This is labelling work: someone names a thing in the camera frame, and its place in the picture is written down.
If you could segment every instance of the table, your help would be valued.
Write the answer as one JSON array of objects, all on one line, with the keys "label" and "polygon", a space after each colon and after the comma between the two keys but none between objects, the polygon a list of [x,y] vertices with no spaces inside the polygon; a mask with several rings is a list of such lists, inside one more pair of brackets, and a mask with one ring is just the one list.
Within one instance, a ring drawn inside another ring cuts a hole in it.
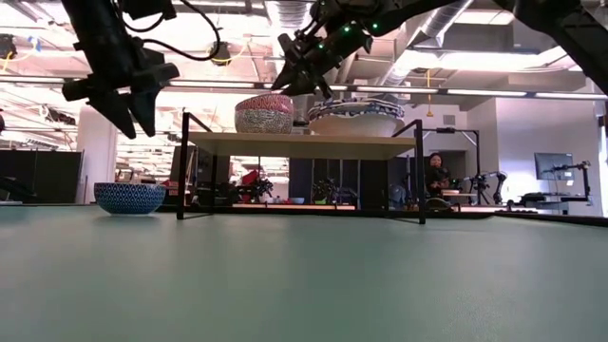
[{"label": "table", "polygon": [[[190,131],[190,123],[194,122],[205,131]],[[414,128],[414,138],[399,137],[408,129]],[[393,134],[392,137],[359,137],[359,136],[318,136],[318,135],[291,135],[291,134],[252,134],[252,133],[217,133],[211,131],[196,116],[184,112],[181,121],[181,145],[180,145],[180,175],[178,186],[178,205],[176,208],[177,219],[184,219],[186,211],[198,211],[204,214],[216,213],[216,179],[218,172],[218,156],[253,156],[253,157],[288,157],[300,159],[332,159],[332,160],[356,160],[356,161],[382,161],[383,169],[388,174],[389,160],[397,157],[410,149],[414,149],[415,156],[424,155],[422,120],[416,119],[406,124]],[[188,165],[188,145],[193,143],[211,154],[211,198],[210,205],[206,207],[188,207],[184,202]],[[424,164],[422,158],[416,159],[416,174],[424,175]],[[426,221],[425,211],[425,184],[423,177],[416,180],[419,222]],[[390,185],[386,177],[382,189],[384,192],[384,210],[390,210]],[[223,212],[239,214],[242,208],[224,207]],[[314,215],[324,209],[301,207],[294,211],[307,211]],[[369,213],[369,216],[377,216],[377,213]]]},{"label": "table", "polygon": [[0,341],[605,341],[608,231],[0,207]]}]

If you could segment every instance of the pillar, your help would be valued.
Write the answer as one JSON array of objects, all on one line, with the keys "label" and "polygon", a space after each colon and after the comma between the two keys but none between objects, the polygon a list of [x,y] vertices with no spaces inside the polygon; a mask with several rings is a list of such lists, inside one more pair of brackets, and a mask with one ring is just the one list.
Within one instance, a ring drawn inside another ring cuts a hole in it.
[{"label": "pillar", "polygon": [[116,170],[118,130],[91,106],[83,106],[78,121],[77,149],[83,152],[77,203],[95,200],[96,182],[113,182]]}]

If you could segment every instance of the bowl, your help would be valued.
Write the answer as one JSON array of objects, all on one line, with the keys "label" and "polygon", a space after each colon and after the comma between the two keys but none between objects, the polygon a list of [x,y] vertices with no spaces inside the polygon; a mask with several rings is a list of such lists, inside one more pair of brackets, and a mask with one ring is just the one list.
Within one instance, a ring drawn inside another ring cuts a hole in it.
[{"label": "bowl", "polygon": [[308,116],[310,121],[314,121],[326,115],[355,117],[373,113],[388,115],[395,119],[403,119],[405,117],[405,111],[400,105],[371,98],[326,101],[314,105],[308,111]]},{"label": "bowl", "polygon": [[110,214],[145,215],[161,206],[166,189],[157,184],[98,182],[93,193],[97,204]]},{"label": "bowl", "polygon": [[292,133],[293,115],[272,109],[242,109],[235,113],[238,133]]},{"label": "bowl", "polygon": [[294,115],[294,102],[287,95],[264,94],[238,103],[235,111],[245,109],[269,109]]},{"label": "bowl", "polygon": [[326,115],[309,123],[315,134],[357,137],[390,137],[403,126],[401,119],[375,113],[355,117]]},{"label": "bowl", "polygon": [[289,201],[293,204],[304,204],[304,198],[290,198]]}]

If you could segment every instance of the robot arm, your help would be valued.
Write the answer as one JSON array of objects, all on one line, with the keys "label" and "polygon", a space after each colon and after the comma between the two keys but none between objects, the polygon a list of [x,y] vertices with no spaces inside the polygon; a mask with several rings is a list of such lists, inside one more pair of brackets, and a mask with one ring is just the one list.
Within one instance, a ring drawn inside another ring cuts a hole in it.
[{"label": "robot arm", "polygon": [[[399,28],[409,18],[458,0],[317,0],[311,7],[314,23],[279,37],[285,67],[273,89],[283,93],[313,93],[318,87],[326,98],[332,92],[323,75],[342,60],[364,48],[372,36]],[[608,31],[581,5],[580,0],[494,0],[530,28],[551,36],[604,92],[608,93]],[[315,36],[325,28],[325,39]]]},{"label": "robot arm", "polygon": [[[219,34],[203,12],[187,0],[182,3],[197,11],[216,34],[213,51],[194,57],[162,42],[131,37],[122,12],[133,19],[162,13],[162,20],[175,18],[171,0],[62,0],[64,8],[92,73],[86,79],[68,82],[63,93],[68,101],[89,99],[89,104],[107,117],[129,138],[135,138],[133,119],[148,136],[155,132],[154,114],[158,93],[166,82],[180,75],[176,66],[164,61],[162,53],[143,48],[156,43],[197,61],[212,59],[219,50]],[[307,28],[279,36],[285,51],[285,67],[273,89],[283,93],[314,93],[319,88],[326,98],[332,91],[323,75],[360,48],[369,51],[372,37],[398,29],[409,18],[458,0],[317,0],[311,7],[313,21]],[[512,11],[523,23],[551,36],[579,64],[604,92],[608,93],[608,31],[580,4],[580,0],[494,0]],[[327,37],[316,34],[325,29]],[[120,88],[130,93],[119,93]]]}]

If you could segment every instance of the blue patterned bowl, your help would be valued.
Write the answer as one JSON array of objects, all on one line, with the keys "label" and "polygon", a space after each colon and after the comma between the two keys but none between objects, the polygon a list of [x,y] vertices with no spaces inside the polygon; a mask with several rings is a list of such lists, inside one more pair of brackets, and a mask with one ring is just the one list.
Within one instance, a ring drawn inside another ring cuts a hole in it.
[{"label": "blue patterned bowl", "polygon": [[110,214],[145,215],[157,210],[166,189],[157,184],[95,183],[95,200]]}]

